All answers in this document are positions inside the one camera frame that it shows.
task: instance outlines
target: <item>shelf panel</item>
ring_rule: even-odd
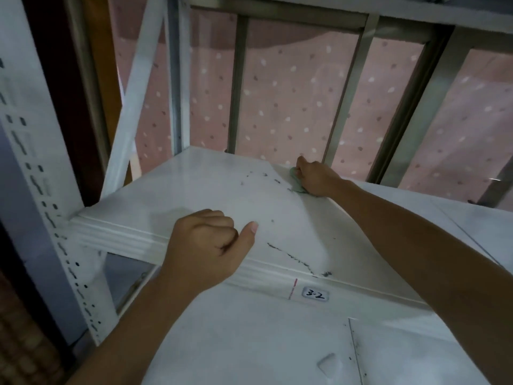
[[[292,181],[287,167],[190,147],[82,210],[71,225],[86,246],[161,264],[178,218],[204,208],[220,209],[238,230],[251,220],[260,224],[243,265],[292,271],[422,303],[349,215],[329,199],[291,192]],[[431,197],[360,185],[474,245],[434,208]]]

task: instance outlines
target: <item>right hand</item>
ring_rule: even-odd
[[[342,181],[329,166],[318,161],[308,162],[302,155],[298,158],[296,168],[301,185],[316,196],[329,197],[331,185]]]
[[[158,278],[194,297],[237,270],[257,229],[258,224],[250,222],[238,233],[234,220],[220,210],[204,209],[178,219]]]

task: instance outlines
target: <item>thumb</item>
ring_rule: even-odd
[[[242,260],[246,257],[247,253],[253,247],[257,229],[257,222],[248,223],[240,231],[237,240],[235,240],[235,242],[223,254],[223,258],[226,258],[232,266],[232,272],[235,272],[235,270],[237,270],[239,265],[242,263]]]

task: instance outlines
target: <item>number sticker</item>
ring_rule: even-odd
[[[307,299],[314,299],[317,301],[328,301],[329,300],[329,291],[321,291],[317,288],[311,288],[309,286],[305,286],[303,288],[303,292],[301,296],[306,297]]]

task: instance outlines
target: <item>stain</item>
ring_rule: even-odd
[[[271,247],[271,248],[274,248],[275,250],[278,250],[278,251],[280,251],[280,252],[284,252],[282,249],[280,249],[280,248],[278,248],[278,247],[276,247],[276,246],[273,246],[273,245],[272,245],[272,244],[270,244],[269,242],[267,242],[267,245],[268,245],[269,247]],[[293,255],[289,254],[288,252],[285,252],[285,253],[289,256],[289,258],[294,259],[296,262],[298,262],[298,263],[300,263],[301,265],[305,266],[305,267],[308,269],[308,271],[310,272],[310,274],[311,274],[311,275],[313,275],[314,277],[317,277],[317,276],[313,273],[313,271],[312,271],[312,269],[310,268],[310,265],[309,265],[308,263],[303,262],[302,260],[300,260],[300,259],[296,258],[295,256],[293,256]]]

